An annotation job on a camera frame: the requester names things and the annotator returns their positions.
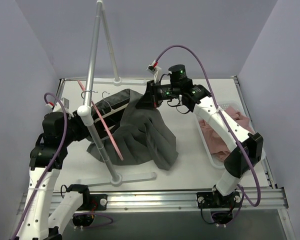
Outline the wooden multi-bar hanger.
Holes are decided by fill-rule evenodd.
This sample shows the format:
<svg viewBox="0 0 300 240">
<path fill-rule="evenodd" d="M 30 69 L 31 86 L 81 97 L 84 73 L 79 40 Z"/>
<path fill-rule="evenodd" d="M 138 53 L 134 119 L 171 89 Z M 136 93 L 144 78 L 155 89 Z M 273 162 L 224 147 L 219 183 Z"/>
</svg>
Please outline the wooden multi-bar hanger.
<svg viewBox="0 0 300 240">
<path fill-rule="evenodd" d="M 107 97 L 102 97 L 102 100 L 95 103 L 111 133 L 120 127 L 123 113 L 129 102 L 130 90 L 124 89 Z"/>
</svg>

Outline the grey pleated skirt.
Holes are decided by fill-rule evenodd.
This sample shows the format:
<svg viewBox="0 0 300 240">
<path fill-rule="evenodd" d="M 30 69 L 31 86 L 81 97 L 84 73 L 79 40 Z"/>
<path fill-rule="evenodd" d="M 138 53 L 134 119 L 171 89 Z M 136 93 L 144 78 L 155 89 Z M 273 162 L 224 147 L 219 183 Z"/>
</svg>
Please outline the grey pleated skirt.
<svg viewBox="0 0 300 240">
<path fill-rule="evenodd" d="M 120 160 L 101 121 L 96 129 L 102 143 L 115 166 L 141 165 L 154 161 L 161 170 L 170 170 L 178 158 L 176 137 L 166 126 L 157 109 L 137 109 L 136 104 L 142 94 L 130 90 L 130 101 L 120 121 L 120 127 L 112 136 L 123 156 Z M 98 115 L 92 107 L 93 119 Z"/>
</svg>

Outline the pink pleated skirt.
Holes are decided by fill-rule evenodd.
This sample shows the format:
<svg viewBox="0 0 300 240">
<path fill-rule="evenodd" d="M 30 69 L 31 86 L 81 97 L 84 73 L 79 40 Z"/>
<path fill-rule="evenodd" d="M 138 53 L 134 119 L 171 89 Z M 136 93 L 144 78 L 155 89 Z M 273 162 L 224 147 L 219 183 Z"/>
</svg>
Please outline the pink pleated skirt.
<svg viewBox="0 0 300 240">
<path fill-rule="evenodd" d="M 237 124 L 250 133 L 255 133 L 250 126 L 250 119 L 242 114 L 238 107 L 234 107 L 232 104 L 227 104 L 223 105 L 222 108 Z M 198 123 L 212 158 L 215 159 L 216 162 L 220 162 L 217 163 L 217 165 L 221 165 L 231 152 L 222 138 L 205 120 L 200 119 Z"/>
</svg>

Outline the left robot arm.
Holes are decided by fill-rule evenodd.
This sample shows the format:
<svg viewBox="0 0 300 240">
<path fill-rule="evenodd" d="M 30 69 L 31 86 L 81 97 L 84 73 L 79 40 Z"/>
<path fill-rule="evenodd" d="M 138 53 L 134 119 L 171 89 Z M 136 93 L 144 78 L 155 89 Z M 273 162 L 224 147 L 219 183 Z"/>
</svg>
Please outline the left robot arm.
<svg viewBox="0 0 300 240">
<path fill-rule="evenodd" d="M 67 147 L 89 134 L 76 112 L 48 113 L 42 128 L 43 133 L 30 152 L 28 192 L 13 240 L 60 240 L 74 213 L 87 209 L 91 203 L 87 185 L 71 184 L 53 214 L 49 213 L 55 184 L 68 154 Z"/>
</svg>

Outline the pink plastic hanger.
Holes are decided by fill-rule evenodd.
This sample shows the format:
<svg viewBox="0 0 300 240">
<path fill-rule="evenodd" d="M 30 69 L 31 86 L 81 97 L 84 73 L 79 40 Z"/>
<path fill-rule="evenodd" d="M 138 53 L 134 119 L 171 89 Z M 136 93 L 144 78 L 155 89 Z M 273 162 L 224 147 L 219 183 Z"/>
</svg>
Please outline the pink plastic hanger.
<svg viewBox="0 0 300 240">
<path fill-rule="evenodd" d="M 121 151 L 120 151 L 120 149 L 119 149 L 119 147 L 118 147 L 118 145 L 117 145 L 117 143 L 116 143 L 116 141 L 115 141 L 115 139 L 114 139 L 114 137 L 113 137 L 113 135 L 112 135 L 109 127 L 107 126 L 107 124 L 106 124 L 103 116 L 101 115 L 99 109 L 97 108 L 97 106 L 95 105 L 95 103 L 94 103 L 93 100 L 91 101 L 91 105 L 93 106 L 95 112 L 97 113 L 97 115 L 98 115 L 98 117 L 99 117 L 99 119 L 100 119 L 100 121 L 101 121 L 101 123 L 102 123 L 102 125 L 104 127 L 104 130 L 106 131 L 106 133 L 107 133 L 107 135 L 108 135 L 108 137 L 109 137 L 109 139 L 110 139 L 110 141 L 112 143 L 112 146 L 114 147 L 117 155 L 119 156 L 120 160 L 123 161 L 124 160 L 123 155 L 122 155 L 122 153 L 121 153 Z"/>
</svg>

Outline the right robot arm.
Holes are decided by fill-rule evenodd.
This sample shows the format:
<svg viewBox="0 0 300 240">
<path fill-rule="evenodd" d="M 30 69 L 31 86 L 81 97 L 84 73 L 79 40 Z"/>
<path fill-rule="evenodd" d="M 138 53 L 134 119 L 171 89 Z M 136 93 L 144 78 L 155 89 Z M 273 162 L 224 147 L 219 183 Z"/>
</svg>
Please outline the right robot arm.
<svg viewBox="0 0 300 240">
<path fill-rule="evenodd" d="M 177 99 L 179 105 L 204 120 L 221 137 L 230 151 L 223 165 L 225 171 L 213 187 L 213 203 L 224 206 L 230 201 L 241 178 L 252 171 L 262 159 L 263 137 L 251 133 L 232 119 L 225 110 L 214 103 L 212 93 L 188 78 L 183 64 L 168 69 L 169 83 L 162 84 L 162 69 L 157 62 L 148 65 L 147 70 L 154 76 L 146 84 L 142 98 L 136 104 L 138 109 L 156 109 L 163 101 Z"/>
</svg>

